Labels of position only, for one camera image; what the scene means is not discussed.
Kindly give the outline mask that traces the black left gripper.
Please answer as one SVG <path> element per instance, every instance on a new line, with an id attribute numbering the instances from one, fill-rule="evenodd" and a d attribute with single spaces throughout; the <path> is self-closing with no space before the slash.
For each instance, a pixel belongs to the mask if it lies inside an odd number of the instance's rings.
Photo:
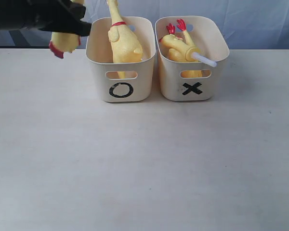
<path id="1" fill-rule="evenodd" d="M 82 21 L 85 12 L 70 0 L 0 0 L 0 30 L 35 28 L 87 37 L 92 25 Z"/>

